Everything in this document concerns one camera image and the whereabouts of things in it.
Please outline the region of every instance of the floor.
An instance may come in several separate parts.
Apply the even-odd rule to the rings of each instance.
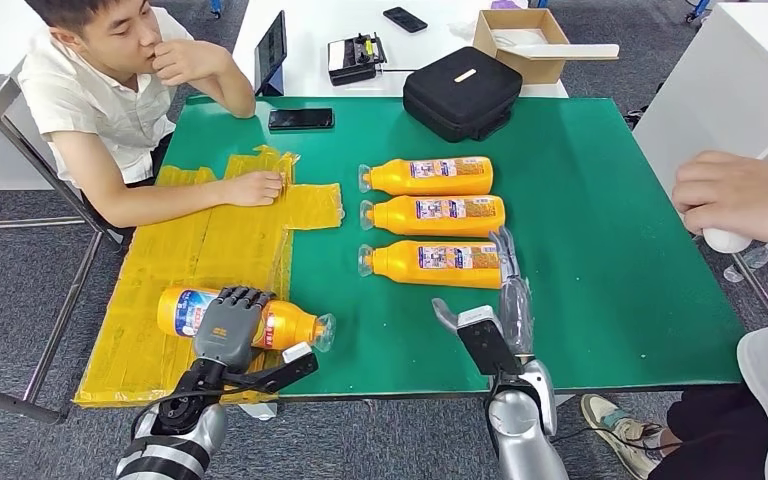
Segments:
[[[213,20],[207,2],[156,0],[196,37],[233,46],[245,2],[225,0]],[[618,42],[616,62],[570,62],[564,82],[572,96],[613,97],[621,111],[648,103],[693,38],[681,0],[552,0],[573,42]],[[0,192],[0,219],[67,214],[49,192]],[[0,389],[21,394],[83,254],[83,226],[0,233]],[[711,268],[728,258],[700,247]],[[60,348],[43,403],[70,398],[83,373],[112,291],[121,257],[104,246]],[[759,272],[768,286],[768,266]],[[745,284],[723,289],[749,329],[768,324]],[[635,415],[663,421],[675,393],[612,396]],[[40,426],[0,412],[0,479],[110,478],[127,445],[131,409],[73,408],[60,426]],[[583,427],[575,400],[559,411],[561,434]],[[288,404],[260,422],[230,415],[228,439],[208,478],[268,479],[492,479],[498,478],[480,403],[402,400]],[[558,444],[571,479],[629,479],[594,434]]]

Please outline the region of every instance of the black zipper case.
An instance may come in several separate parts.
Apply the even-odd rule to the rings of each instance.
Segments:
[[[473,47],[421,68],[405,81],[405,110],[449,142],[484,140],[511,118],[522,75]]]

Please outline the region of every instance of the sleeve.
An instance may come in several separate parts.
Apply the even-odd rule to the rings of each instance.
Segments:
[[[152,7],[154,16],[157,17],[157,26],[160,27],[160,36],[164,42],[169,40],[192,40],[193,36],[178,23],[165,8]]]
[[[56,79],[20,81],[31,116],[48,142],[52,132],[98,133],[95,109],[81,96],[80,85],[63,85]]]

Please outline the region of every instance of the shoe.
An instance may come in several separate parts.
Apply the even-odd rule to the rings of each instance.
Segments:
[[[643,446],[643,440],[659,435],[664,428],[652,423],[643,423],[631,418],[626,412],[599,395],[581,397],[581,414],[590,428],[605,429],[628,443]],[[646,451],[624,445],[613,435],[597,430],[602,439],[614,449],[625,468],[637,480],[646,480],[649,473],[661,463],[663,456],[658,450]]]

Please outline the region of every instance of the orange bottle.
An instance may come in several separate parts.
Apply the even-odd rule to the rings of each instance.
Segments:
[[[486,195],[493,186],[487,157],[395,159],[358,169],[361,192],[383,190],[390,195]]]
[[[492,242],[414,242],[403,240],[358,252],[362,277],[375,273],[399,283],[493,288],[501,286],[499,255]]]
[[[396,197],[373,205],[360,204],[360,225],[398,235],[487,238],[505,224],[505,204],[492,195]]]
[[[192,337],[198,331],[217,290],[169,287],[160,296],[157,325],[169,335]],[[272,300],[263,309],[261,322],[252,341],[253,347],[284,350],[307,342],[327,352],[334,341],[334,316],[316,317],[289,302]]]

